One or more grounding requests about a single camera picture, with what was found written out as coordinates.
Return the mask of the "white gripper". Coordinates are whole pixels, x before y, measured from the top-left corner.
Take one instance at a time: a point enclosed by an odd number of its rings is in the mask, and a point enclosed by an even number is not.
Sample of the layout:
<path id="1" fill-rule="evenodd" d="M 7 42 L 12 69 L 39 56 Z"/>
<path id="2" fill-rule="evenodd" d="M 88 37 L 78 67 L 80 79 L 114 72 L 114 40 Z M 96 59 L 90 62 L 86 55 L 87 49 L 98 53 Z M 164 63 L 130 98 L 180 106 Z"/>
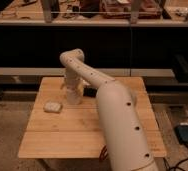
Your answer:
<path id="1" fill-rule="evenodd" d="M 83 83 L 80 77 L 75 77 L 75 78 L 69 78 L 69 77 L 65 77 L 64 81 L 62 82 L 60 89 L 63 88 L 67 88 L 67 89 L 76 89 L 79 90 L 79 94 L 81 97 L 84 96 L 84 87 L 83 87 Z"/>

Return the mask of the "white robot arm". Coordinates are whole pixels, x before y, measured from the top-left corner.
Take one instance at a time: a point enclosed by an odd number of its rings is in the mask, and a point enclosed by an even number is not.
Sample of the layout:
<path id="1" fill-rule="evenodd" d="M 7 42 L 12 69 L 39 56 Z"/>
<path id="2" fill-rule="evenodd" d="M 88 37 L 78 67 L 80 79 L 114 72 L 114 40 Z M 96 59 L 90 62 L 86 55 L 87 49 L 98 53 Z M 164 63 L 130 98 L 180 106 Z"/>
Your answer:
<path id="1" fill-rule="evenodd" d="M 133 91 L 115 78 L 86 65 L 81 49 L 62 53 L 60 61 L 66 68 L 69 104 L 81 102 L 81 78 L 97 89 L 97 112 L 112 170 L 159 171 L 135 109 Z"/>

